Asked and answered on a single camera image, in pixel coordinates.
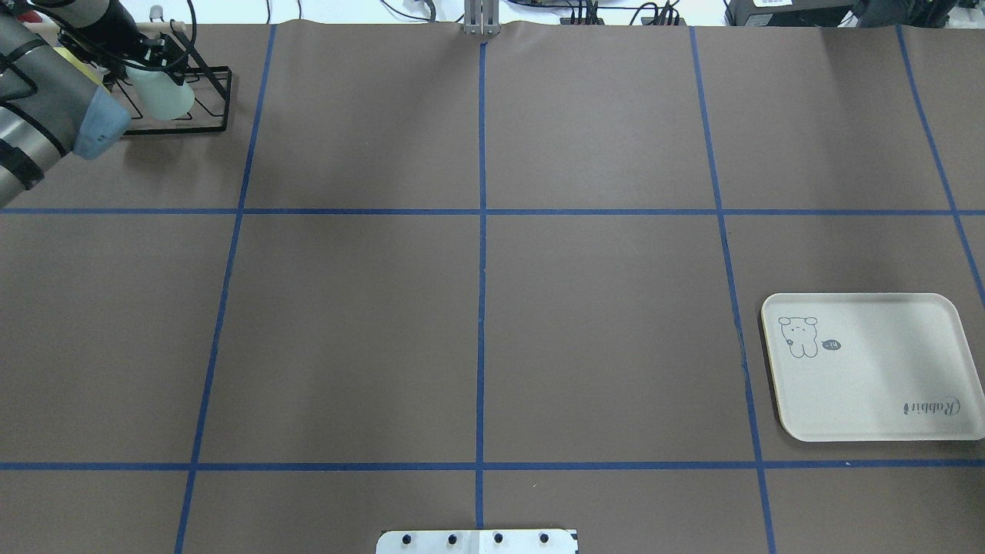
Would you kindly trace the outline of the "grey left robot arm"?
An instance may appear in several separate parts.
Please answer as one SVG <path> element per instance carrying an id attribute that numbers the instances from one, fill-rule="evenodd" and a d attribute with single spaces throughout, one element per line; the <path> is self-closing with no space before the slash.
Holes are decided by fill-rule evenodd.
<path id="1" fill-rule="evenodd" d="M 3 205 L 39 185 L 67 155 L 98 158 L 126 133 L 131 120 L 102 83 L 20 20 L 28 11 L 48 15 L 102 65 L 113 58 L 133 60 L 145 44 L 145 35 L 119 1 L 2 3 Z"/>

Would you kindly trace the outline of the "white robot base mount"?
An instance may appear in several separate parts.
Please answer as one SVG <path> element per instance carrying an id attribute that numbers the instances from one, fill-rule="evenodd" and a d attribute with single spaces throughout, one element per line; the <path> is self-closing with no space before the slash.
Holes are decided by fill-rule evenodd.
<path id="1" fill-rule="evenodd" d="M 574 530 L 446 529 L 384 532 L 376 553 L 578 553 Z"/>

